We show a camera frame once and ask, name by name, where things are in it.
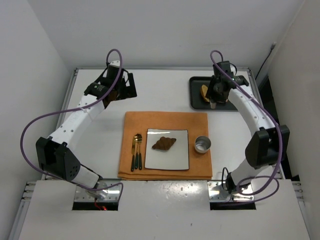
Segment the bread slice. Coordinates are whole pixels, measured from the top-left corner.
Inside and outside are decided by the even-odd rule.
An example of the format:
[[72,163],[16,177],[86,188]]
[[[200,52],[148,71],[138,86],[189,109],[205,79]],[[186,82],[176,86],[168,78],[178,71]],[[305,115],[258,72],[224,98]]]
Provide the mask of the bread slice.
[[207,91],[208,91],[208,87],[203,84],[203,85],[201,86],[201,88],[200,88],[200,94],[201,94],[203,100],[204,100],[206,103],[209,103],[209,102],[210,102],[210,99],[206,97]]

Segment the metal serving tongs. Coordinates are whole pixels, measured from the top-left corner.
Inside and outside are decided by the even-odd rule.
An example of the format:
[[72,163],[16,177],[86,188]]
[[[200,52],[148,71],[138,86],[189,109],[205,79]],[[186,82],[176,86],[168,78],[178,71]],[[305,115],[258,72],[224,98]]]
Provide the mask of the metal serving tongs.
[[213,100],[210,100],[210,108],[212,109],[212,110],[214,110],[215,108],[216,108],[216,106],[217,106],[217,103],[215,102],[215,101],[213,101]]

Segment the dark brown bread piece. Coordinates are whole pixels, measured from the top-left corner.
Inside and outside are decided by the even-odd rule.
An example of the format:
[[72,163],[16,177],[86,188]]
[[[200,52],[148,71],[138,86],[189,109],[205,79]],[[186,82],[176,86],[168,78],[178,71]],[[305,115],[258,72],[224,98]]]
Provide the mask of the dark brown bread piece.
[[153,146],[153,150],[168,151],[177,141],[176,138],[162,136]]

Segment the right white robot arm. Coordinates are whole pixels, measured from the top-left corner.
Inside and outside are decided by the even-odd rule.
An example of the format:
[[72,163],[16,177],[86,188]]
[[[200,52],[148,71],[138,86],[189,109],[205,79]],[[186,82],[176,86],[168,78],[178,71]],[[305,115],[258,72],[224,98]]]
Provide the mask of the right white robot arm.
[[235,76],[229,61],[215,63],[213,72],[205,95],[210,107],[215,109],[217,105],[232,103],[251,134],[245,159],[228,173],[225,181],[227,191],[232,193],[250,184],[269,166],[279,166],[288,146],[290,130],[286,125],[278,125],[258,103],[247,79]]

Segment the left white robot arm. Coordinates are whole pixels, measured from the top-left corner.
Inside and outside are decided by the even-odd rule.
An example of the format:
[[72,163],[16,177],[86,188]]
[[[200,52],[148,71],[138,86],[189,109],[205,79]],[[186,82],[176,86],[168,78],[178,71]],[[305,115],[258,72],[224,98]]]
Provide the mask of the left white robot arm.
[[133,73],[121,68],[119,61],[107,64],[101,75],[85,89],[77,110],[47,138],[37,140],[40,169],[78,185],[96,199],[105,198],[108,186],[103,178],[81,164],[73,151],[85,130],[111,102],[135,97]]

